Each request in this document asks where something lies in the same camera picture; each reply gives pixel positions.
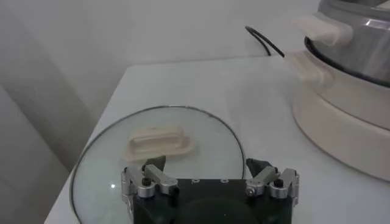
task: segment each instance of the white wall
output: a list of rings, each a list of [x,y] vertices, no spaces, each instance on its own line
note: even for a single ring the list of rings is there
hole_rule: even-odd
[[[70,170],[96,121],[52,57],[4,1],[0,31],[0,83]]]
[[[128,65],[264,55],[250,25],[303,48],[291,17],[319,0],[4,0],[98,118]]]
[[[0,86],[0,223],[43,223],[67,176]]]

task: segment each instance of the pot lid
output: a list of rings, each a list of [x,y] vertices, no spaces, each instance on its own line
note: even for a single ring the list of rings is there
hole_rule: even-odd
[[[129,136],[146,127],[180,127],[195,143],[192,151],[168,155],[164,173],[174,178],[240,179],[244,153],[233,130],[197,108],[160,106],[120,119],[84,150],[71,179],[71,206],[80,223],[130,223],[121,196],[121,171],[146,161],[125,160]]]

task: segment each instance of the white tabletop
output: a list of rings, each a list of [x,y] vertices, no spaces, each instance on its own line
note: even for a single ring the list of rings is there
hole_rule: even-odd
[[[143,108],[191,105],[230,124],[248,158],[300,173],[293,223],[390,223],[390,184],[341,164],[298,129],[291,113],[298,84],[280,57],[132,66],[90,141],[112,122]],[[69,207],[69,180],[45,221],[62,223],[77,223]]]

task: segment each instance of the black power cord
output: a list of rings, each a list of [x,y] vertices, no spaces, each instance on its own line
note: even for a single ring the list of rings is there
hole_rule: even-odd
[[[246,26],[245,29],[254,37],[256,40],[258,40],[261,45],[263,45],[264,49],[266,50],[268,56],[271,56],[271,53],[268,49],[268,47],[264,44],[262,40],[264,40],[268,45],[270,45],[280,56],[283,58],[285,57],[285,53],[283,53],[277,46],[273,44],[268,38],[266,38],[263,34],[259,33],[259,31],[251,28],[250,26]]]

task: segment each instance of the bolt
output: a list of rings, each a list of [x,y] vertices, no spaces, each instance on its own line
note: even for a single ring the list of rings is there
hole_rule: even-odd
[[[282,187],[283,187],[283,184],[284,184],[284,182],[283,182],[282,179],[276,179],[276,180],[274,181],[274,186],[277,187],[277,188],[282,188]]]
[[[252,187],[247,187],[245,189],[245,193],[248,196],[254,196],[256,194],[256,190],[254,188],[252,188]]]
[[[142,185],[148,187],[152,185],[152,180],[148,177],[142,178]]]

